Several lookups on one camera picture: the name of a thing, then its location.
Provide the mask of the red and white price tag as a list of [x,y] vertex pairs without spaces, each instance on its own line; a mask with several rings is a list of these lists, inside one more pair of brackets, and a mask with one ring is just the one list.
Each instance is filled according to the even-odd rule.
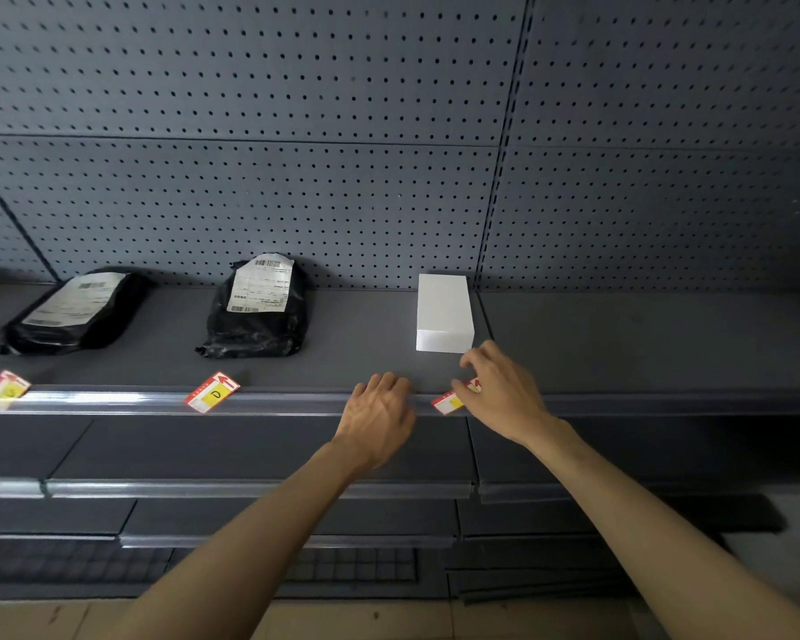
[[[480,393],[480,379],[475,377],[474,379],[469,380],[466,382],[466,387],[470,392]],[[461,401],[460,396],[457,395],[455,390],[451,390],[439,397],[434,398],[431,401],[431,404],[433,408],[435,408],[443,416],[448,416],[452,413],[455,413],[466,406]]]

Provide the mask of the red and yellow price tag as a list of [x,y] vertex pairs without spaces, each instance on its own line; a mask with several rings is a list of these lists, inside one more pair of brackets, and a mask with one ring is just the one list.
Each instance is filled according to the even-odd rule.
[[241,388],[241,384],[224,372],[217,371],[194,389],[183,403],[199,414],[207,414]]
[[31,389],[30,381],[7,370],[0,371],[0,411],[6,411]]

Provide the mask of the grey metal store shelves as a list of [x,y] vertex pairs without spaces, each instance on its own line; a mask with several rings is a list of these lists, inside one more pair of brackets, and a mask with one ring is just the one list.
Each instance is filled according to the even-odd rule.
[[[0,286],[0,326],[43,294]],[[125,334],[68,356],[0,356],[32,387],[0,411],[0,540],[197,548],[298,468],[373,373],[409,377],[416,428],[332,506],[308,548],[410,548],[413,584],[290,583],[282,598],[626,596],[633,588],[562,485],[466,411],[431,400],[466,376],[417,352],[411,291],[319,290],[302,351],[214,362],[212,287],[150,291]],[[471,296],[483,339],[548,408],[702,531],[778,579],[800,570],[800,295]],[[183,400],[215,372],[241,388]],[[0,601],[123,598],[145,584],[0,583]]]

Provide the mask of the person's right hand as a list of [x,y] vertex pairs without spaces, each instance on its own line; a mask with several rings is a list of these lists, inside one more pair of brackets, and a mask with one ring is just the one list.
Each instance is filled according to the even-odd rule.
[[460,366],[472,368],[482,387],[466,409],[502,437],[527,447],[554,421],[532,376],[494,341],[465,352]]

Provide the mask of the grey slotted upright post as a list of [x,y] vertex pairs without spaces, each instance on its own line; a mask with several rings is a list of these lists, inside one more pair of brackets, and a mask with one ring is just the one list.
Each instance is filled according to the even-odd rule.
[[483,231],[480,239],[478,258],[472,279],[472,288],[475,292],[478,292],[483,287],[486,277],[486,252],[488,246],[488,239],[490,236],[492,221],[494,219],[499,187],[501,185],[501,177],[505,165],[505,159],[508,155],[512,121],[516,106],[516,97],[518,95],[521,85],[526,49],[531,39],[536,1],[537,0],[524,0],[524,10],[520,25],[520,33],[516,41],[515,53],[512,61],[512,73],[510,78],[510,85],[508,88],[508,96],[506,98],[506,103],[504,106],[503,121],[501,124],[501,134],[498,142],[496,162],[493,169],[493,178],[490,186],[490,195],[488,199],[486,214],[484,215]]

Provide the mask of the person's left hand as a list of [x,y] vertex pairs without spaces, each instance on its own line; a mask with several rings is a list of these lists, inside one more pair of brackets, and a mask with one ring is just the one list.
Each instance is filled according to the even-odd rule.
[[344,450],[356,474],[384,465],[408,440],[416,422],[410,396],[402,404],[347,400],[332,445]]

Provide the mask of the white rectangular box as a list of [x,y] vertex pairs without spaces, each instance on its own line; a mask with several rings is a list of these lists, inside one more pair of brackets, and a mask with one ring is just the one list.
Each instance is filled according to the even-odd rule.
[[416,351],[464,354],[475,327],[465,276],[420,274],[417,289]]

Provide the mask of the person's right forearm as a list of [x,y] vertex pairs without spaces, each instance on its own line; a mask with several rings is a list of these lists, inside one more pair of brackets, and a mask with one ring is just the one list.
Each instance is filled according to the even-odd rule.
[[524,446],[563,484],[672,640],[800,640],[800,607],[595,451],[564,420]]

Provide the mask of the person's left forearm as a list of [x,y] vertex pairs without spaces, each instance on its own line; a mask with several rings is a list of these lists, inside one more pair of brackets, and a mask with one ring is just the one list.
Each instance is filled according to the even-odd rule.
[[378,447],[335,437],[138,598],[107,640],[249,640],[317,523],[377,464]]

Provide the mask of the black plastic mailer parcel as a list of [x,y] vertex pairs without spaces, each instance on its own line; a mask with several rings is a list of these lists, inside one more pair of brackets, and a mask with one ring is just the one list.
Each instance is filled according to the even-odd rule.
[[2,356],[59,356],[118,340],[156,283],[128,267],[97,268],[61,282],[0,330]]
[[210,359],[292,356],[309,327],[307,275],[293,259],[262,253],[232,264],[217,287],[196,353]]

